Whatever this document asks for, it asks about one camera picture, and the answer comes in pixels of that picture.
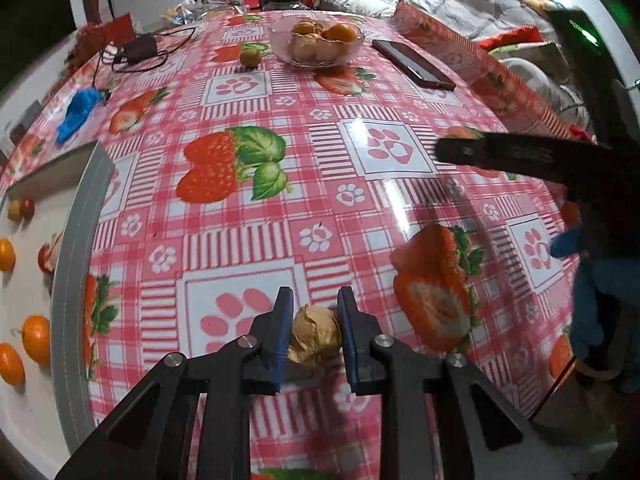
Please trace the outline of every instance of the table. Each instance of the table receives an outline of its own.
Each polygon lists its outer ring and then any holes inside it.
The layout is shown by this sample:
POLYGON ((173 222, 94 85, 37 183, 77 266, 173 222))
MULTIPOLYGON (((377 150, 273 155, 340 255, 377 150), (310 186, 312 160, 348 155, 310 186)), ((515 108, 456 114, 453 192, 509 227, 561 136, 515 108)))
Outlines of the table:
MULTIPOLYGON (((418 88, 380 57, 371 39, 407 41, 385 22, 305 12, 363 28, 369 39, 350 69, 314 74, 273 55, 258 70, 242 69, 241 45, 267 48, 269 24, 282 14, 198 23, 194 38, 152 72, 116 76, 103 67, 97 85, 115 86, 111 100, 58 147, 55 127, 74 91, 90 84, 94 60, 47 105, 0 180, 4 190, 93 139, 115 162, 91 272, 107 275, 122 299, 108 334, 94 337, 102 362, 89 384, 95 420, 166 353, 203 354, 246 333, 281 285, 293 289, 296 306, 327 307, 351 285, 385 333, 425 350, 394 295, 389 255, 433 222, 463 228, 481 248, 467 286, 484 306, 474 313, 468 356, 530 413, 552 382, 546 357, 568 323, 574 270, 548 254, 563 225, 546 184, 434 158, 442 135, 505 128, 437 59, 454 92, 418 88), (238 139, 247 148, 240 158, 238 139), (203 169, 212 159, 220 163, 203 169)), ((379 413, 379 399, 350 394, 342 362, 287 383, 278 396, 254 400, 252 469, 377 478, 379 413)))

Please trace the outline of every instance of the paw print pattern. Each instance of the paw print pattern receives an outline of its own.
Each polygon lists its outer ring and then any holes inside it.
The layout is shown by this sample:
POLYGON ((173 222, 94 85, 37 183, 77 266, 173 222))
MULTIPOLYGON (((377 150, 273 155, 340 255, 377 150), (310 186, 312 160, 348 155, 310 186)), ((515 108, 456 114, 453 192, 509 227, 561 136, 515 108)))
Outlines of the paw print pattern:
POLYGON ((118 167, 113 171, 113 175, 111 176, 111 181, 109 183, 109 187, 107 188, 107 194, 104 197, 104 203, 106 204, 113 195, 115 195, 121 186, 120 182, 120 170, 118 167))
POLYGON ((283 97, 278 97, 276 99, 276 104, 277 105, 291 106, 295 102, 296 102, 296 100, 293 97, 288 96, 288 95, 285 95, 283 97))
POLYGON ((353 206, 356 203, 364 202, 364 190, 356 187, 355 184, 340 184, 336 199, 346 206, 353 206))
POLYGON ((300 245, 307 247, 310 253, 320 251, 325 253, 329 248, 329 239, 334 234, 322 224, 314 224, 311 229, 305 228, 300 231, 300 245))
POLYGON ((531 265, 534 269, 551 268, 551 255, 549 254, 549 245, 542 241, 542 236, 537 229, 532 229, 524 233, 525 240, 524 251, 531 256, 531 265))
POLYGON ((341 413, 346 413, 350 410, 361 413, 367 407, 369 398, 369 396, 356 397, 355 394, 351 393, 351 387, 348 383, 342 383, 338 391, 334 393, 335 405, 341 413))
POLYGON ((484 204, 484 207, 482 208, 482 211, 484 212, 485 215, 487 215, 494 222, 498 218, 500 218, 500 213, 498 212, 498 210, 496 209, 495 205, 493 205, 493 204, 484 204))
POLYGON ((229 292, 219 294, 215 299, 216 314, 200 319, 202 331, 214 338, 207 343, 207 353, 217 352, 228 341, 249 333, 254 317, 271 310, 273 302, 261 290, 247 288, 236 296, 229 292))
POLYGON ((127 216, 127 219, 120 225, 120 234, 133 238, 140 229, 142 229, 142 222, 140 221, 140 215, 136 213, 135 215, 127 216))
POLYGON ((418 120, 418 116, 413 112, 402 112, 402 117, 404 117, 408 121, 411 121, 412 123, 415 123, 415 121, 418 120))
POLYGON ((156 247, 156 249, 149 255, 149 262, 152 264, 151 270, 155 274, 167 272, 177 260, 178 259, 175 256, 175 249, 173 247, 165 247, 163 245, 158 245, 158 247, 156 247))
POLYGON ((229 95, 229 94, 246 94, 258 86, 252 78, 248 76, 242 76, 238 79, 227 79, 222 85, 216 86, 217 95, 229 95))
POLYGON ((328 119, 331 117, 331 112, 329 110, 320 110, 319 108, 314 108, 309 112, 309 115, 312 116, 316 121, 320 119, 328 119))
POLYGON ((379 160, 385 160, 392 156, 399 164, 408 164, 414 149, 400 142, 400 137, 391 130, 369 129, 369 137, 367 138, 367 146, 371 149, 367 150, 370 156, 379 160))

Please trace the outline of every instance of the bed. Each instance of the bed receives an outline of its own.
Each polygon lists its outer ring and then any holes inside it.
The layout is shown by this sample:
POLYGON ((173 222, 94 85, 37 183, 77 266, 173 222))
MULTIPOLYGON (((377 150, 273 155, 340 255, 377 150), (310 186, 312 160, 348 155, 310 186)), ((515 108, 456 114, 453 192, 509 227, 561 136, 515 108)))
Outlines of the bed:
MULTIPOLYGON (((324 10, 338 10, 374 18, 390 18, 396 11, 396 0, 321 0, 324 10)), ((522 0, 405 0, 433 16, 468 40, 480 41, 513 29, 537 27, 545 42, 559 47, 551 24, 522 0)), ((581 105, 582 99, 570 77, 549 77, 550 72, 537 63, 521 59, 505 59, 504 63, 529 87, 546 99, 568 124, 590 129, 590 118, 581 105)))

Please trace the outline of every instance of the black phone case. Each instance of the black phone case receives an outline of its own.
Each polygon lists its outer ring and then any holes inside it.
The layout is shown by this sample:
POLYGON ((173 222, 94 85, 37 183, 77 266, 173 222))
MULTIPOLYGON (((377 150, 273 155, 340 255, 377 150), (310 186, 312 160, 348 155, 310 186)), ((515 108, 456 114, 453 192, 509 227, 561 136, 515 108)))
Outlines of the black phone case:
POLYGON ((439 79, 438 81, 427 81, 426 79, 421 78, 417 72, 400 61, 398 56, 396 56, 396 50, 393 47, 392 41, 373 40, 371 42, 371 46, 422 88, 447 91, 453 91, 456 88, 456 84, 451 79, 444 75, 440 69, 436 68, 433 64, 420 56, 420 54, 415 50, 416 62, 419 63, 427 72, 431 73, 431 75, 436 76, 439 79))

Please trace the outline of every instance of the blue gripper pad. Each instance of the blue gripper pad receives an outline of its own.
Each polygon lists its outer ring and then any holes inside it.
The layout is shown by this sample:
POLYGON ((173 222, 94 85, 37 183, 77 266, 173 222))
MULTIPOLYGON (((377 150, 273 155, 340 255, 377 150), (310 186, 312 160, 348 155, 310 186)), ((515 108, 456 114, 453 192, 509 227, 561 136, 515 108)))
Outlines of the blue gripper pad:
POLYGON ((255 317, 249 330, 260 343, 260 351, 244 364, 243 377, 255 393, 275 395, 280 391, 292 321, 293 291, 281 286, 273 310, 255 317))
POLYGON ((387 373, 385 367, 370 355, 375 336, 382 333, 375 316, 358 310, 350 286, 338 291, 338 324, 342 333, 342 354, 347 382, 351 391, 360 395, 380 393, 387 373))

